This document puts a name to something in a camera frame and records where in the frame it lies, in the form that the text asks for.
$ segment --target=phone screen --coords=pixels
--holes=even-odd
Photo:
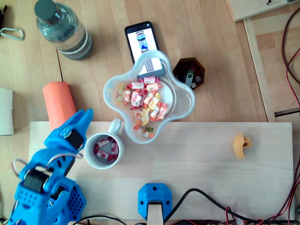
[[[134,60],[148,50],[157,50],[154,35],[150,24],[143,24],[127,30],[127,36]],[[153,58],[146,62],[139,75],[152,71],[161,70],[162,65],[159,58]]]

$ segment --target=white paper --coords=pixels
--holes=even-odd
[[[0,88],[0,135],[13,134],[13,91]]]

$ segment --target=clear plastic bowl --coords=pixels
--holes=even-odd
[[[116,100],[116,94],[120,87],[125,88],[131,82],[137,82],[137,76],[142,70],[143,66],[152,58],[159,58],[165,74],[159,77],[163,87],[158,91],[161,94],[161,101],[167,103],[168,111],[163,120],[159,122],[149,122],[144,127],[154,128],[153,133],[155,136],[144,137],[136,130],[134,130],[135,118],[134,113],[130,110],[131,104],[127,106],[124,102]],[[178,81],[171,70],[169,59],[160,51],[151,50],[141,54],[138,61],[127,73],[111,78],[104,86],[103,98],[105,103],[112,109],[116,110],[124,119],[125,130],[129,138],[139,144],[147,144],[155,140],[159,135],[163,126],[172,120],[179,120],[187,117],[195,106],[195,95],[190,87]]]

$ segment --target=water bottle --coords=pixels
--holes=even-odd
[[[38,30],[64,56],[83,60],[91,55],[92,37],[69,6],[52,0],[39,0],[34,12]]]

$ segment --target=orange cylinder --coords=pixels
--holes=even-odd
[[[52,82],[43,88],[51,130],[60,127],[76,113],[68,83]]]

